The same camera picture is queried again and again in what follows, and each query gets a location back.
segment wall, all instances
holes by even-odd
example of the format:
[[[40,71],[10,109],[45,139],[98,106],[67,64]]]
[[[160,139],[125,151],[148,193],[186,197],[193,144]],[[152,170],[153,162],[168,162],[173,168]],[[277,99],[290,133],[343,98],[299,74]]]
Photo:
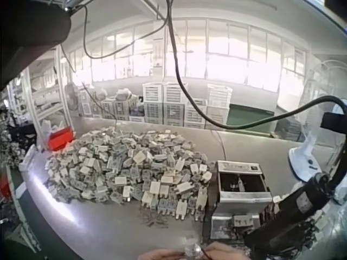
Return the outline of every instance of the wall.
[[[189,94],[194,98],[207,99],[207,83],[228,86],[233,89],[230,103],[248,107],[275,111],[278,93],[257,89],[254,87],[233,84],[228,82],[211,81],[204,79],[183,78],[188,83]],[[133,94],[142,95],[142,84],[151,82],[151,77],[133,77],[129,79],[93,82],[93,86],[103,88],[108,96],[115,95],[118,89],[128,88]],[[174,77],[166,77],[164,82],[176,82]]]

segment red crate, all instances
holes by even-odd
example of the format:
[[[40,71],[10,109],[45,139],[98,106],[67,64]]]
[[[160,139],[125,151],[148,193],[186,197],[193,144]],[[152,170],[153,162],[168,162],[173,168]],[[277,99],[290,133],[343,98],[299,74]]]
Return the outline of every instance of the red crate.
[[[63,149],[66,144],[72,140],[74,140],[74,134],[71,127],[65,127],[64,129],[50,135],[48,147],[52,151],[58,151]]]

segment metal shelf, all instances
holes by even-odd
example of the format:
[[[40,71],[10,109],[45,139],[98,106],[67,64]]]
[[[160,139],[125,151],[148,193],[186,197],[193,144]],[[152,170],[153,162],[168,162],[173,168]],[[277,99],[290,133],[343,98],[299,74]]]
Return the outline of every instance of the metal shelf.
[[[39,112],[37,114],[37,119],[39,121],[41,121],[42,119],[45,119],[46,117],[58,112],[59,110],[63,109],[63,104],[59,103],[59,104],[55,104],[54,106],[46,109],[45,111]]]

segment hand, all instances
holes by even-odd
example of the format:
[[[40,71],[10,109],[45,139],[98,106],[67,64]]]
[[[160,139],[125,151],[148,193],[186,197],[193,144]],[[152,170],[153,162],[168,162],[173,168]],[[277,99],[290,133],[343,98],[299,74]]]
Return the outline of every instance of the hand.
[[[249,260],[243,251],[218,242],[208,245],[205,248],[205,253],[210,258],[204,255],[203,260]]]
[[[180,260],[184,258],[184,252],[157,249],[140,255],[138,260]]]

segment pile of connectors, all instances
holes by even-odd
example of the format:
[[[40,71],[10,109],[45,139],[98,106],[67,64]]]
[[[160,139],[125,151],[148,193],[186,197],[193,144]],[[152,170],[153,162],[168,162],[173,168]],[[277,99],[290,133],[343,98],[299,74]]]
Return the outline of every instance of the pile of connectors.
[[[63,202],[87,199],[124,204],[140,201],[159,214],[201,220],[214,163],[181,135],[140,135],[113,127],[84,134],[47,161],[48,190]]]

